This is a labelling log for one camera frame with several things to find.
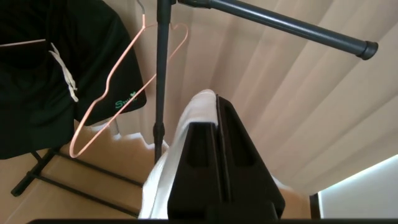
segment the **drawstring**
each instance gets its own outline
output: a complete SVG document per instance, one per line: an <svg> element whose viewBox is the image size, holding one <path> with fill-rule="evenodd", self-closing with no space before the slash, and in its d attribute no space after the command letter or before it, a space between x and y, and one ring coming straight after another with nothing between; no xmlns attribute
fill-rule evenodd
<svg viewBox="0 0 398 224"><path fill-rule="evenodd" d="M67 66L65 65L65 63L61 59L60 52L58 51L58 49L54 46L53 43L51 43L51 46L54 48L55 52L53 52L51 50L49 50L49 52L53 55L53 57L56 59L56 61L62 67L63 77L64 77L66 83L68 84L68 89L69 89L70 96L73 98L73 100L75 102L77 102L77 101L79 101L79 99L75 95L75 90L77 90L77 88L76 88L76 83L75 83L75 81L74 81L74 79L72 77L72 74L69 72Z"/></svg>

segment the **pleated curtain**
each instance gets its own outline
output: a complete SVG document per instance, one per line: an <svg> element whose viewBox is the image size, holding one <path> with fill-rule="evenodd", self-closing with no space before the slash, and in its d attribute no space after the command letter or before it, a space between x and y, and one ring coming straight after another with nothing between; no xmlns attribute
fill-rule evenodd
<svg viewBox="0 0 398 224"><path fill-rule="evenodd" d="M156 1L141 0L147 23ZM244 2L379 42L368 61L215 9L172 8L189 26L187 43L170 61L165 140L170 145L190 98L210 88L235 106L272 175L314 194L398 151L398 1L244 0ZM107 0L132 36L141 28L135 0ZM156 28L134 47L146 82L156 68ZM184 37L170 31L169 52ZM142 109L117 119L119 132L152 143L155 83Z"/></svg>

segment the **beige curtain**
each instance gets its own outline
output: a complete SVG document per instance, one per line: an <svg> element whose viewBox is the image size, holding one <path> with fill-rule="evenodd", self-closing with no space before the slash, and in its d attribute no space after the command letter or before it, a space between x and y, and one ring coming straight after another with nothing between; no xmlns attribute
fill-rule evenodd
<svg viewBox="0 0 398 224"><path fill-rule="evenodd" d="M148 23L155 0L141 0ZM141 26L134 0L107 0L131 35ZM363 40L379 42L368 61L214 9L173 7L172 21L190 28L169 63L165 125L170 144L180 113L211 88L235 106L266 166L283 184L313 194L398 148L398 1L245 0ZM170 34L169 51L183 30ZM135 51L144 81L155 73L156 29ZM118 118L121 134L152 142L155 85L143 109Z"/></svg>

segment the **black shorts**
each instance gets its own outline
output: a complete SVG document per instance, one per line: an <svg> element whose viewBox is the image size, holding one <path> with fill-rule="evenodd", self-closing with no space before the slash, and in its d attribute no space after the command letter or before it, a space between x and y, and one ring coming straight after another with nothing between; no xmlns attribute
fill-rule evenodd
<svg viewBox="0 0 398 224"><path fill-rule="evenodd" d="M100 0L0 0L0 159L68 143L100 97L107 76L131 39L119 16ZM56 46L76 81L70 96L61 66L49 53ZM112 117L142 87L134 50L113 75L109 93L85 125ZM142 92L124 112L146 103Z"/></svg>

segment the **floor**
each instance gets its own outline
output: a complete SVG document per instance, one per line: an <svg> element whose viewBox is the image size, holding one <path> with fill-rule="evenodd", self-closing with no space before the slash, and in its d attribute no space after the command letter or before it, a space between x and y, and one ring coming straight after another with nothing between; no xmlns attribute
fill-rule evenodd
<svg viewBox="0 0 398 224"><path fill-rule="evenodd" d="M86 131L78 140L78 148L92 136ZM112 136L105 132L80 159L104 169L145 182L153 166L153 151L137 136ZM44 155L46 150L39 151ZM35 180L19 197L12 188L32 168L36 160L30 154L0 161L0 223L27 223L37 218L131 218L122 212L92 202L66 190ZM124 181L100 174L61 157L54 157L43 175L117 205L139 210L141 189ZM289 189L281 189L286 200L282 218L310 218L308 197Z"/></svg>

